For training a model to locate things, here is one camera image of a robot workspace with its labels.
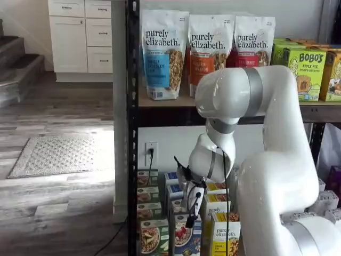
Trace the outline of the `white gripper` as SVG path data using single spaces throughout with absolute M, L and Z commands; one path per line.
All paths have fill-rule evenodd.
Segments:
M 182 207 L 185 208 L 186 212 L 189 214 L 185 224 L 186 228 L 193 228 L 194 226 L 194 222 L 197 219 L 196 215 L 198 215 L 202 199 L 204 197 L 205 189 L 205 182 L 187 182 L 184 187 Z

